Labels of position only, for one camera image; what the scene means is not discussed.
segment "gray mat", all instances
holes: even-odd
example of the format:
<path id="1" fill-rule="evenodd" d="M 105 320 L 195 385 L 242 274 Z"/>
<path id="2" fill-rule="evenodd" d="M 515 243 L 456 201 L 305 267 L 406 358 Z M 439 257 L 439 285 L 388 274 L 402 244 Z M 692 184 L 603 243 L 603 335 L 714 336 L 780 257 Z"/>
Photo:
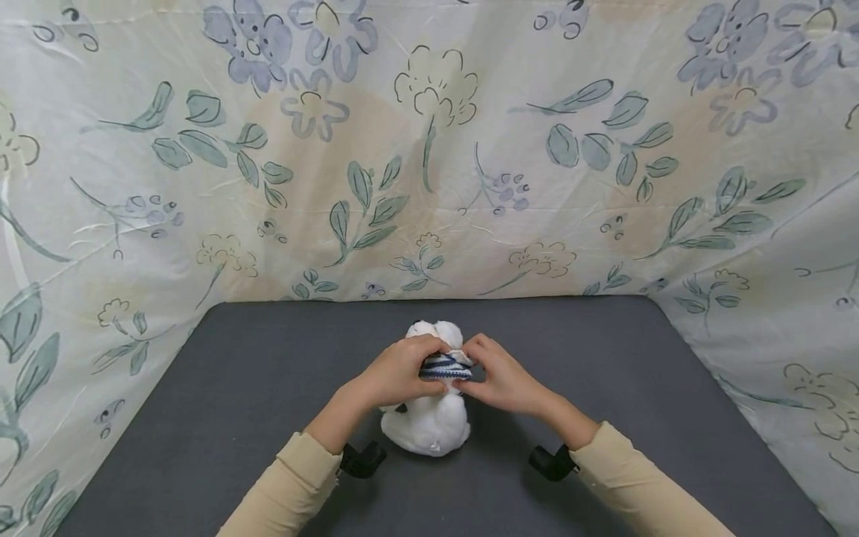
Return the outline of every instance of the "gray mat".
<path id="1" fill-rule="evenodd" d="M 738 535 L 834 534 L 661 311 L 601 297 L 217 306 L 58 536 L 214 535 L 292 432 L 417 319 L 497 339 Z M 553 484 L 527 465 L 535 445 L 560 443 L 545 426 L 474 400 L 468 411 L 471 439 L 440 460 L 368 418 L 352 444 L 380 440 L 387 461 L 368 481 L 344 476 L 302 535 L 630 534 L 574 475 Z"/>

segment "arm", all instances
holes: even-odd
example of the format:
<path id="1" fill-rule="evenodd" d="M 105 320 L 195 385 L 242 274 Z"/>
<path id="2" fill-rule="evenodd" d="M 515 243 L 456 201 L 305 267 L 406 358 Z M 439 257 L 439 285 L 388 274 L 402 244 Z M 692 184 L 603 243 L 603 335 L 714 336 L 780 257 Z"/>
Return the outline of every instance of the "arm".
<path id="1" fill-rule="evenodd" d="M 484 403 L 522 412 L 552 427 L 581 468 L 579 477 L 640 535 L 732 535 L 703 505 L 632 447 L 609 423 L 597 424 L 531 377 L 496 341 L 475 336 L 463 350 L 486 381 L 455 386 Z"/>
<path id="2" fill-rule="evenodd" d="M 385 349 L 334 394 L 303 433 L 292 436 L 218 537 L 297 535 L 334 490 L 343 448 L 371 409 L 444 393 L 441 382 L 417 378 L 423 360 L 438 351 L 450 349 L 429 335 L 403 339 Z"/>

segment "wrist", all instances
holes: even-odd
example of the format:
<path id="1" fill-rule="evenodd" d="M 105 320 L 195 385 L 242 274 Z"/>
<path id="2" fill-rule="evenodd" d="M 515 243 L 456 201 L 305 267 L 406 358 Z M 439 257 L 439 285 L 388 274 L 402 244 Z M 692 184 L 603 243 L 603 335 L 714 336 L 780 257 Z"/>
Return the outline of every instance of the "wrist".
<path id="1" fill-rule="evenodd" d="M 377 406 L 374 403 L 373 391 L 361 376 L 346 382 L 337 390 L 334 397 L 343 401 L 343 404 L 354 409 L 361 416 L 369 413 Z"/>
<path id="2" fill-rule="evenodd" d="M 538 418 L 551 427 L 567 448 L 573 451 L 590 444 L 600 429 L 593 419 L 555 393 L 546 396 Z"/>

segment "left hand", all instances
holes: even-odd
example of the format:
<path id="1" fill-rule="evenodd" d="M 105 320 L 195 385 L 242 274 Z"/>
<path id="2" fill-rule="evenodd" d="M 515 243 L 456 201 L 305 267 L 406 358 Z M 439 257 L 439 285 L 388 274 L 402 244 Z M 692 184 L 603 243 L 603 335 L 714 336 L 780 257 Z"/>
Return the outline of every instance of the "left hand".
<path id="1" fill-rule="evenodd" d="M 448 388 L 443 382 L 422 381 L 417 377 L 423 360 L 436 352 L 450 352 L 450 347 L 428 334 L 401 339 L 386 348 L 350 384 L 370 408 L 444 394 Z"/>

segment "right hand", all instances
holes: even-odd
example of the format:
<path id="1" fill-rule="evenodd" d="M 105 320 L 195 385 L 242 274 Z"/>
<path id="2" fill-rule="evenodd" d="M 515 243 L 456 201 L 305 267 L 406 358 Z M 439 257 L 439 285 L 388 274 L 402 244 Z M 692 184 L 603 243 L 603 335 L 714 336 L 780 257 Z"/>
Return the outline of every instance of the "right hand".
<path id="1" fill-rule="evenodd" d="M 532 416 L 542 412 L 553 393 L 530 376 L 494 339 L 482 333 L 462 350 L 486 371 L 483 382 L 455 381 L 454 387 L 489 406 Z"/>

